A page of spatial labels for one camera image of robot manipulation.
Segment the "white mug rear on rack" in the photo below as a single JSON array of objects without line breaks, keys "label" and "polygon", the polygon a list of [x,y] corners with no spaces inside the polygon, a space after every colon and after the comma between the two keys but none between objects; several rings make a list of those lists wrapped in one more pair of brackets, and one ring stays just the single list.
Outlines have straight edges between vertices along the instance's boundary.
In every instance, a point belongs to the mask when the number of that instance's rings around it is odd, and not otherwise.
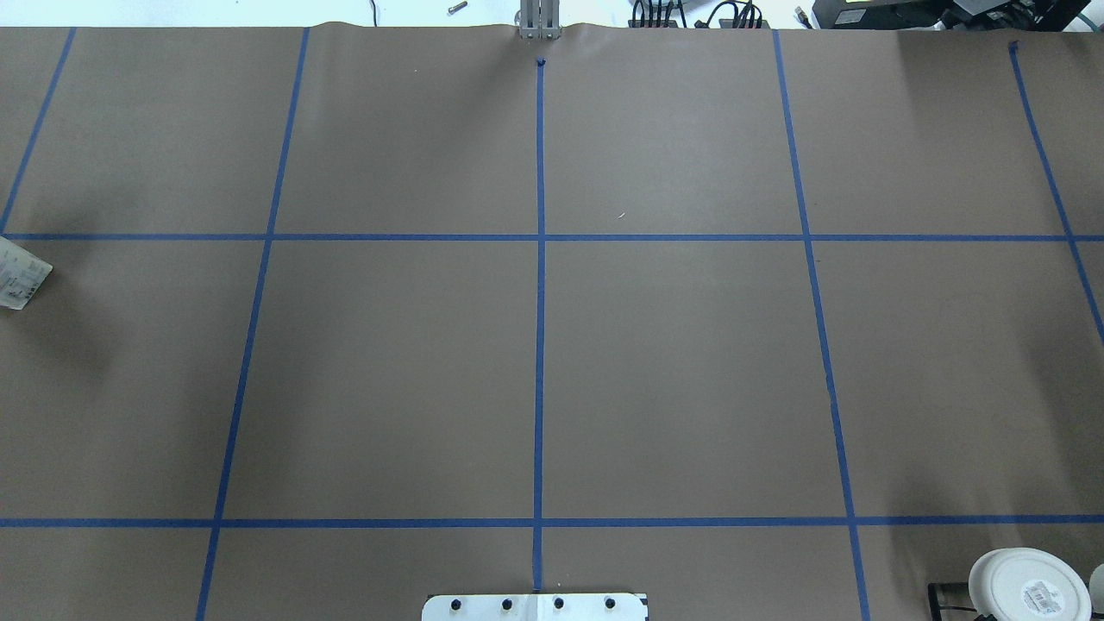
[{"label": "white mug rear on rack", "polygon": [[1089,575],[1089,601],[1093,608],[1094,618],[1103,618],[1104,613],[1104,565],[1101,564]]}]

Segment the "white mug front on rack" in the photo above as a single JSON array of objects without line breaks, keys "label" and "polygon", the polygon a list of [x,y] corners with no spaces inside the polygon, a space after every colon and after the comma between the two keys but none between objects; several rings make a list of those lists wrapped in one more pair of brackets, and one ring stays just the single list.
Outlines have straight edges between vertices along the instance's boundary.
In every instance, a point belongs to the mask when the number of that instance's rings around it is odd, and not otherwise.
[{"label": "white mug front on rack", "polygon": [[981,555],[969,573],[977,612],[996,620],[1091,620],[1089,586],[1057,555],[1001,548]]}]

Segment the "black monitor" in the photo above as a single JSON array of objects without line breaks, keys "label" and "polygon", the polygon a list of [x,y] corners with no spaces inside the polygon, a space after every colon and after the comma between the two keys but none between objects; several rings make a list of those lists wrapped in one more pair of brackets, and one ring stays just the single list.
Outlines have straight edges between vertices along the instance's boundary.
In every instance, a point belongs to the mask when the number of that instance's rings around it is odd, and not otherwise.
[{"label": "black monitor", "polygon": [[813,1],[822,30],[1062,32],[1089,1]]}]

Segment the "blue white milk carton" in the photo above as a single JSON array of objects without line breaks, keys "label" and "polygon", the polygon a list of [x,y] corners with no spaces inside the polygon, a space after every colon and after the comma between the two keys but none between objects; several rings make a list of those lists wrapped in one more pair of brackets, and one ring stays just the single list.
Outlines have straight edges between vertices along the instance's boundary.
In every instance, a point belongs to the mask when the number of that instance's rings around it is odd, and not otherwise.
[{"label": "blue white milk carton", "polygon": [[50,263],[1,236],[1,307],[22,310],[52,271]]}]

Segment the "aluminium frame post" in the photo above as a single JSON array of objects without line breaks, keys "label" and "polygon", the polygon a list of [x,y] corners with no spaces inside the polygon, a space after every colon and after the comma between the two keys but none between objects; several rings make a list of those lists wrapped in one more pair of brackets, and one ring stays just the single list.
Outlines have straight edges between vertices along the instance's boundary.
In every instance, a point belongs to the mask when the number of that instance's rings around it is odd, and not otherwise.
[{"label": "aluminium frame post", "polygon": [[522,0],[517,12],[517,31],[524,40],[554,41],[562,35],[559,0]]}]

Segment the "white mug on rack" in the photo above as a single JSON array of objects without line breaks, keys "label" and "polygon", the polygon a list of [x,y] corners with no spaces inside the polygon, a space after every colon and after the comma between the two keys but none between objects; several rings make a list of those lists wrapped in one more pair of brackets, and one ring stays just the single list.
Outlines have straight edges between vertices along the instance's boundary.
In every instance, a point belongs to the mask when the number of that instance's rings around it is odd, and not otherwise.
[{"label": "white mug on rack", "polygon": [[1057,555],[1001,548],[981,555],[969,573],[977,612],[996,620],[1091,620],[1089,586]]},{"label": "white mug on rack", "polygon": [[1089,575],[1089,601],[1093,608],[1094,618],[1103,618],[1104,613],[1104,565],[1101,564]]}]

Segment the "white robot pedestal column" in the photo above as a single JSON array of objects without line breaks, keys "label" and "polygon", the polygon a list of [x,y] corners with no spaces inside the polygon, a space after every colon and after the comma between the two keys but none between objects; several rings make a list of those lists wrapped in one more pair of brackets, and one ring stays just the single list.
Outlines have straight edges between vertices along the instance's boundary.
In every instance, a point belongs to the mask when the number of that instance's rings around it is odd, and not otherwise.
[{"label": "white robot pedestal column", "polygon": [[635,593],[442,594],[422,620],[648,620],[647,596]]}]

